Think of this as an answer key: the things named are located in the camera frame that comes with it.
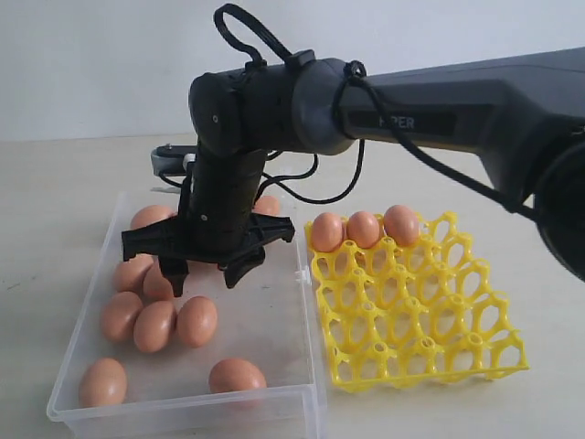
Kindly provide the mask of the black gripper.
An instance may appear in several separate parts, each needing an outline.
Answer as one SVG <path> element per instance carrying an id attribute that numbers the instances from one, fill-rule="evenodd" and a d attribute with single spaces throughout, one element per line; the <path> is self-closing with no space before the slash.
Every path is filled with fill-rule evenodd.
<path id="1" fill-rule="evenodd" d="M 122 258 L 138 254 L 158 258 L 162 276 L 174 297 L 183 295 L 186 260 L 222 267 L 232 289 L 249 271 L 262 265 L 270 242 L 293 239 L 289 218 L 252 212 L 267 153 L 263 150 L 218 157 L 196 152 L 188 165 L 175 216 L 122 233 Z"/>

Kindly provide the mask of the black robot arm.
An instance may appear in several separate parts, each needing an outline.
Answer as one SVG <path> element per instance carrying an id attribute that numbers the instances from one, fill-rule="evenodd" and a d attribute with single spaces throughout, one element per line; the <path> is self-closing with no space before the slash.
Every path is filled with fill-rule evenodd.
<path id="1" fill-rule="evenodd" d="M 369 76 L 317 59 L 207 73 L 188 93 L 198 141 L 178 213 L 122 234 L 122 257 L 158 258 L 175 295 L 187 263 L 215 264 L 233 287 L 287 218 L 256 214 L 272 151 L 337 155 L 367 140 L 421 162 L 536 223 L 552 255 L 584 274 L 584 51 L 557 51 Z"/>

